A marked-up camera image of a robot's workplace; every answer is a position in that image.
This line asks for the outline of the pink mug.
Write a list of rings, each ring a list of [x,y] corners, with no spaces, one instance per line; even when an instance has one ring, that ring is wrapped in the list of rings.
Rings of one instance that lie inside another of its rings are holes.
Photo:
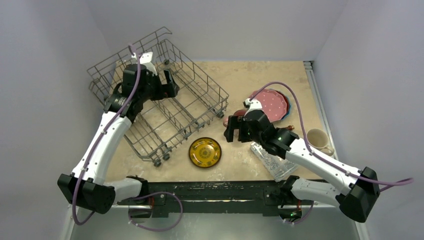
[[[230,119],[232,117],[237,117],[237,123],[236,124],[232,124],[231,126],[234,127],[235,129],[240,129],[241,127],[241,122],[243,121],[243,117],[245,116],[247,110],[246,109],[239,109],[237,111],[235,111],[233,114],[229,115],[226,120],[223,121],[223,126],[227,129],[228,128],[228,123],[230,122]]]

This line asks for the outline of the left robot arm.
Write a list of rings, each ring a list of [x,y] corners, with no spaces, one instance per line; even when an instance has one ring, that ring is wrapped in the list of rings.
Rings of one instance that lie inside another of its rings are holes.
[[[70,174],[61,174],[57,180],[74,216],[78,208],[105,214],[122,200],[131,199],[138,205],[148,201],[149,191],[143,187],[143,178],[130,176],[109,183],[105,179],[121,139],[144,103],[177,96],[180,88],[171,70],[164,69],[163,74],[165,83],[155,67],[146,63],[130,64],[123,70],[122,81],[105,101],[101,122],[87,151]]]

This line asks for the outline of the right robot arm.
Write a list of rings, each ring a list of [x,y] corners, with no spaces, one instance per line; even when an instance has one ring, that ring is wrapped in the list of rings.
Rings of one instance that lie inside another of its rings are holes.
[[[235,130],[238,130],[239,142],[255,142],[268,154],[298,164],[324,180],[312,182],[290,176],[280,191],[284,202],[316,201],[338,207],[353,221],[367,220],[381,192],[377,173],[372,168],[359,169],[325,155],[293,131],[275,127],[262,110],[249,111],[245,116],[229,116],[223,134],[227,142],[234,140]]]

